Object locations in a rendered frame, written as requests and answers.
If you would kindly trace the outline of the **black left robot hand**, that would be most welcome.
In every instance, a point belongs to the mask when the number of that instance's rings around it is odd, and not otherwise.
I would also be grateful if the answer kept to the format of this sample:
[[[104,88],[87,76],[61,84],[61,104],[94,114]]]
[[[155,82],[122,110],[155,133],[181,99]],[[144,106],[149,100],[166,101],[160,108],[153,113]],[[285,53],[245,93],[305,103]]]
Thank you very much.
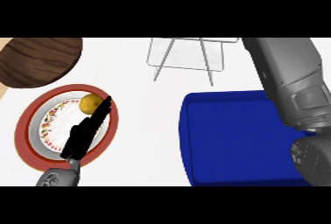
[[[103,123],[109,112],[110,96],[103,99],[94,113],[82,119],[78,125],[72,126],[64,148],[60,152],[60,157],[63,159],[79,160],[85,156],[98,126]]]

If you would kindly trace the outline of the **yellow pear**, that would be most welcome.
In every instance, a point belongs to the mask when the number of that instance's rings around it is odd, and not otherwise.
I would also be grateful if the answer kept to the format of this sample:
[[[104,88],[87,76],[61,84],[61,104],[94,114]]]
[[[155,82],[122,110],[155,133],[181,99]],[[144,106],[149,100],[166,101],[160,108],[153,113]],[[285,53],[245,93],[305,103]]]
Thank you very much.
[[[81,112],[87,115],[91,115],[98,107],[98,104],[103,102],[101,97],[97,94],[87,94],[78,104]]]

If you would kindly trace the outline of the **blue tray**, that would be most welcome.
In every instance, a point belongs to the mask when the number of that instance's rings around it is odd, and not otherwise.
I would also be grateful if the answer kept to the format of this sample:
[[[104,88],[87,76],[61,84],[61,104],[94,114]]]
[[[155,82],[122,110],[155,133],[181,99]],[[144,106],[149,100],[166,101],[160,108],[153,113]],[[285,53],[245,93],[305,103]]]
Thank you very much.
[[[289,156],[310,134],[282,125],[261,90],[190,93],[180,106],[180,157],[193,186],[307,186]]]

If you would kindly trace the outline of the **red-rimmed patterned plate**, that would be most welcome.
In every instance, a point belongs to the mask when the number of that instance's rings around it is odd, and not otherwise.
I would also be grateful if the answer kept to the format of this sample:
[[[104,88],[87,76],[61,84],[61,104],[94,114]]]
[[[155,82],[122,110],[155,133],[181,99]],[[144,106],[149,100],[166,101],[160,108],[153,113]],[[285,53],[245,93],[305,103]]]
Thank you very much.
[[[20,115],[14,126],[14,150],[25,164],[41,172],[48,168],[69,167],[59,155],[70,127],[88,117],[78,105],[90,94],[101,99],[109,95],[85,84],[56,87],[35,98]]]

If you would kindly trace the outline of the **round dark wooden board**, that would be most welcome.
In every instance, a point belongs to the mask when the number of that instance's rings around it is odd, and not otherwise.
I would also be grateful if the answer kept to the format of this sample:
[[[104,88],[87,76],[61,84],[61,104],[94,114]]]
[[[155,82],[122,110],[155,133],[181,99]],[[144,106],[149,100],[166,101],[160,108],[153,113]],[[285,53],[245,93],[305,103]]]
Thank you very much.
[[[82,53],[82,38],[11,38],[0,50],[0,82],[38,88],[70,71]]]

